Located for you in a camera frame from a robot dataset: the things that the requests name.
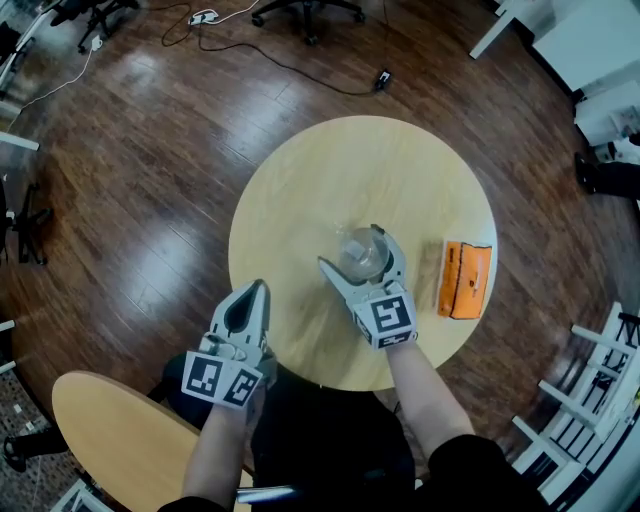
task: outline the black sleeve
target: black sleeve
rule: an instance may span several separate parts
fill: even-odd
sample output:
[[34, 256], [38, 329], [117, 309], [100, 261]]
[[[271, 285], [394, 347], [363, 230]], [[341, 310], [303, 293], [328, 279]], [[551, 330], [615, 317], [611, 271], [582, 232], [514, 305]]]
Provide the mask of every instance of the black sleeve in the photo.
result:
[[425, 499], [432, 507], [435, 500], [449, 510], [550, 510], [500, 447], [482, 437], [464, 435], [447, 441], [431, 455], [429, 470]]
[[168, 503], [158, 512], [226, 512], [226, 509], [213, 501], [196, 496], [187, 496]]

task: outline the table top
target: table top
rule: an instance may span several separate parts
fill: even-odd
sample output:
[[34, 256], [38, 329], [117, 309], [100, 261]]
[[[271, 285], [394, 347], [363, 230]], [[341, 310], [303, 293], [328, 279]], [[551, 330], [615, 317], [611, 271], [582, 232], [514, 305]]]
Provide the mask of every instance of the table top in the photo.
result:
[[[73, 455], [132, 512], [180, 498], [198, 431], [146, 396], [101, 375], [71, 372], [53, 387], [56, 422]], [[251, 487], [243, 471], [241, 486]], [[247, 505], [235, 510], [248, 511]]]
[[487, 306], [498, 262], [496, 227], [473, 172], [444, 142], [408, 123], [356, 116], [291, 138], [256, 171], [229, 240], [234, 288], [264, 279], [271, 290], [268, 342], [298, 375], [333, 388], [393, 386], [384, 351], [374, 352], [317, 264], [337, 261], [341, 237], [378, 224], [407, 259], [418, 344], [434, 366], [449, 359], [479, 320], [437, 314], [445, 239], [493, 246]]

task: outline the black pants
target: black pants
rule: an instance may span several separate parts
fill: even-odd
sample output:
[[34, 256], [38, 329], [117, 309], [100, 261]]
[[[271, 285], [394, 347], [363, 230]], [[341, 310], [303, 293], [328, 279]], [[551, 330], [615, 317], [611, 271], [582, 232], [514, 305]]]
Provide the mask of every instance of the black pants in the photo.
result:
[[[201, 429], [211, 406], [180, 392], [183, 366], [184, 356], [167, 365], [167, 399]], [[384, 501], [397, 506], [414, 487], [414, 461], [402, 426], [373, 393], [320, 387], [282, 366], [267, 392], [251, 449], [255, 487], [295, 485], [304, 494], [304, 504], [278, 502], [256, 510], [329, 510], [336, 500], [344, 506], [350, 499], [358, 507]]]
[[640, 165], [610, 162], [592, 165], [576, 158], [578, 181], [590, 193], [640, 200]]
[[37, 455], [66, 452], [69, 447], [58, 427], [48, 428], [39, 434], [29, 434], [12, 439], [14, 454], [21, 454], [25, 460]]

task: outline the chair base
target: chair base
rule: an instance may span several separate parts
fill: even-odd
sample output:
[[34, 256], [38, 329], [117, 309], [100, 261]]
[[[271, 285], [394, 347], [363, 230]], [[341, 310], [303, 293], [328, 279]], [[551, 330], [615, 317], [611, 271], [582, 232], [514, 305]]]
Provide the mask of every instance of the chair base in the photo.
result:
[[[262, 14], [273, 11], [275, 9], [280, 9], [282, 7], [287, 7], [289, 5], [295, 4], [302, 1], [302, 7], [304, 11], [304, 30], [306, 32], [306, 37], [304, 38], [304, 42], [309, 46], [315, 46], [318, 43], [318, 37], [313, 32], [312, 18], [311, 18], [311, 7], [313, 5], [314, 0], [275, 0], [270, 4], [261, 7], [257, 11], [251, 13], [251, 22], [256, 27], [261, 27], [264, 25], [264, 19], [262, 18]], [[351, 2], [345, 2], [343, 0], [323, 0], [323, 4], [335, 5], [337, 7], [342, 7], [343, 9], [347, 9], [349, 11], [353, 11], [354, 19], [357, 23], [364, 23], [366, 19], [365, 14], [362, 12], [362, 7], [359, 5], [352, 4]]]
[[33, 240], [33, 232], [53, 217], [53, 210], [51, 208], [46, 208], [44, 210], [40, 210], [34, 215], [29, 215], [31, 198], [33, 193], [39, 189], [40, 186], [37, 183], [35, 185], [29, 185], [27, 195], [25, 196], [24, 203], [22, 205], [22, 211], [11, 224], [12, 231], [18, 233], [18, 261], [20, 263], [27, 263], [29, 261], [29, 256], [33, 256], [33, 259], [38, 265], [47, 264], [47, 258], [41, 258], [38, 255], [38, 251], [36, 250]]
[[[85, 31], [84, 35], [80, 39], [80, 42], [78, 43], [78, 53], [82, 54], [87, 51], [86, 47], [84, 46], [84, 42], [86, 41], [87, 37], [89, 37], [89, 35], [96, 29], [98, 25], [102, 27], [102, 34], [104, 39], [108, 39], [111, 36], [111, 31], [107, 26], [107, 17], [110, 14], [113, 14], [114, 12], [120, 9], [124, 9], [126, 7], [130, 7], [131, 9], [138, 9], [140, 7], [140, 4], [138, 3], [137, 0], [112, 0], [109, 5], [107, 5], [102, 9], [100, 9], [97, 5], [92, 6], [91, 17], [89, 18], [89, 22], [87, 23], [87, 30]], [[60, 6], [60, 5], [56, 5], [53, 8], [53, 10], [58, 13], [58, 16], [51, 23], [52, 26], [58, 25], [63, 21], [66, 21], [67, 19], [75, 19], [76, 16], [79, 14], [77, 12], [70, 13], [68, 10], [66, 10], [63, 6]]]

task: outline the office chair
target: office chair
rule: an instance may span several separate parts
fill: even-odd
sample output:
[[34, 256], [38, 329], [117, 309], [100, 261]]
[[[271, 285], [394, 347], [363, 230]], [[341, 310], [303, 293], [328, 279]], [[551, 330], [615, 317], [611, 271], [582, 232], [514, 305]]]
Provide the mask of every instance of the office chair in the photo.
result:
[[0, 66], [13, 54], [18, 53], [20, 32], [13, 30], [5, 21], [0, 23]]
[[53, 210], [51, 208], [46, 208], [44, 210], [40, 210], [34, 215], [29, 215], [31, 196], [33, 192], [38, 189], [40, 189], [40, 186], [37, 183], [35, 185], [29, 185], [27, 195], [25, 196], [24, 203], [22, 204], [22, 211], [14, 217], [13, 214], [10, 214], [7, 210], [7, 203], [4, 197], [4, 187], [2, 186], [2, 180], [0, 180], [0, 212], [6, 212], [3, 214], [4, 219], [2, 224], [2, 240], [0, 240], [0, 254], [2, 254], [2, 251], [5, 252], [5, 260], [8, 260], [6, 253], [6, 233], [8, 229], [11, 228], [12, 231], [18, 233], [18, 261], [20, 263], [27, 263], [29, 261], [29, 255], [32, 255], [38, 265], [47, 264], [47, 258], [40, 258], [38, 256], [38, 252], [36, 251], [36, 247], [33, 242], [33, 231], [51, 219], [53, 216]]
[[84, 53], [86, 48], [82, 43], [84, 43], [85, 39], [89, 37], [89, 34], [91, 34], [98, 25], [102, 27], [105, 39], [111, 35], [109, 27], [107, 27], [107, 16], [125, 7], [131, 7], [132, 9], [138, 9], [138, 7], [140, 7], [137, 0], [112, 0], [106, 7], [102, 9], [98, 8], [100, 4], [106, 1], [107, 0], [65, 0], [55, 4], [52, 9], [56, 11], [58, 15], [51, 21], [51, 26], [57, 27], [64, 21], [75, 20], [79, 14], [91, 9], [91, 17], [87, 23], [87, 31], [78, 43], [78, 52]]
[[[296, 2], [302, 2], [302, 7], [304, 10], [304, 30], [307, 33], [307, 37], [304, 38], [304, 42], [309, 46], [315, 46], [318, 43], [317, 36], [313, 33], [313, 27], [311, 24], [311, 6], [313, 5], [314, 0], [275, 0], [270, 4], [265, 5], [264, 7], [258, 9], [251, 13], [251, 22], [256, 27], [261, 27], [264, 25], [264, 20], [262, 19], [261, 14], [265, 12], [273, 11], [280, 7], [287, 7]], [[354, 19], [357, 23], [364, 23], [366, 16], [362, 12], [362, 7], [359, 5], [352, 4], [351, 2], [345, 2], [344, 0], [319, 0], [322, 4], [336, 5], [338, 7], [342, 7], [343, 9], [348, 9], [350, 11], [355, 12]]]

